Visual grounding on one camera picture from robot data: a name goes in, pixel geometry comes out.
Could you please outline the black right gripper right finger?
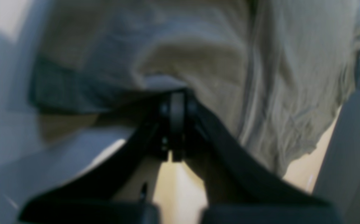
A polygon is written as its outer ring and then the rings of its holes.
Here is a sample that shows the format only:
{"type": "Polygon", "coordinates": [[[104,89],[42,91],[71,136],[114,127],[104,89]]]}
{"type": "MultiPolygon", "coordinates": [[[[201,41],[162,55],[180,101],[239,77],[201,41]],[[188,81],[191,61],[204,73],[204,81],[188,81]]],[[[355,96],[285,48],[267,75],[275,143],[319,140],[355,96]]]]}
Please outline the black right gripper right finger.
{"type": "Polygon", "coordinates": [[[202,224],[342,224],[336,208],[255,161],[209,109],[186,94],[186,163],[205,186],[202,224]]]}

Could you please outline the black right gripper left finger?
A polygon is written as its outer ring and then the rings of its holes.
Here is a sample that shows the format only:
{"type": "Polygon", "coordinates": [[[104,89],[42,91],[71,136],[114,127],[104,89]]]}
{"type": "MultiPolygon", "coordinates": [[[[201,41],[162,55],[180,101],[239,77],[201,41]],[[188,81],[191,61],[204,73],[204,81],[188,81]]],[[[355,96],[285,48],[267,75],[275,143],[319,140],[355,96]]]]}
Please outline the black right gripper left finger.
{"type": "Polygon", "coordinates": [[[130,139],[91,171],[31,199],[19,221],[29,224],[160,224],[152,203],[168,151],[162,139],[169,108],[152,109],[130,139]]]}

